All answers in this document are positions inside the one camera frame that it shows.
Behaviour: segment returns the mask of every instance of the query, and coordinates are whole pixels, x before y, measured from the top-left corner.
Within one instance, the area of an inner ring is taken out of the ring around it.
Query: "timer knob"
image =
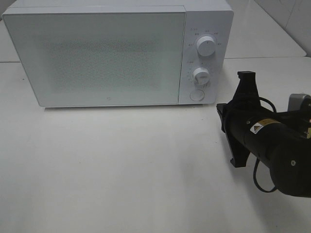
[[[208,57],[215,52],[216,41],[213,37],[206,35],[202,36],[196,43],[198,53],[201,56]]]
[[[192,73],[192,79],[197,85],[204,85],[209,82],[210,76],[206,68],[199,67]]]

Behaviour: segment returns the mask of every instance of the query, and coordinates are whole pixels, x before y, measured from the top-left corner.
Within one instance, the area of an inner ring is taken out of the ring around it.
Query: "warning label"
[[[277,120],[274,119],[264,119],[261,121],[258,121],[257,123],[255,123],[250,131],[254,134],[257,134],[263,127],[265,127],[266,125],[270,125],[270,124],[274,124],[274,123],[279,123]]]

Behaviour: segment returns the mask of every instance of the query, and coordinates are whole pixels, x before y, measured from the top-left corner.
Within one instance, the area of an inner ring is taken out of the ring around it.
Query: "microwave control panel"
[[[186,12],[178,104],[214,103],[232,11]]]

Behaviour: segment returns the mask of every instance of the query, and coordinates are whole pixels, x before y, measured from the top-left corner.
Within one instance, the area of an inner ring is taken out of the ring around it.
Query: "power knob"
[[[206,68],[199,67],[192,73],[192,79],[196,85],[205,85],[210,79],[209,72]]]
[[[208,57],[215,52],[216,41],[213,37],[206,35],[198,40],[196,47],[201,56]]]

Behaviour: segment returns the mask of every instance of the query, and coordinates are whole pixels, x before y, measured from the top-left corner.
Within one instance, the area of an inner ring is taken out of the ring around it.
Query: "microwave door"
[[[55,8],[4,16],[40,106],[178,104],[183,7]]]

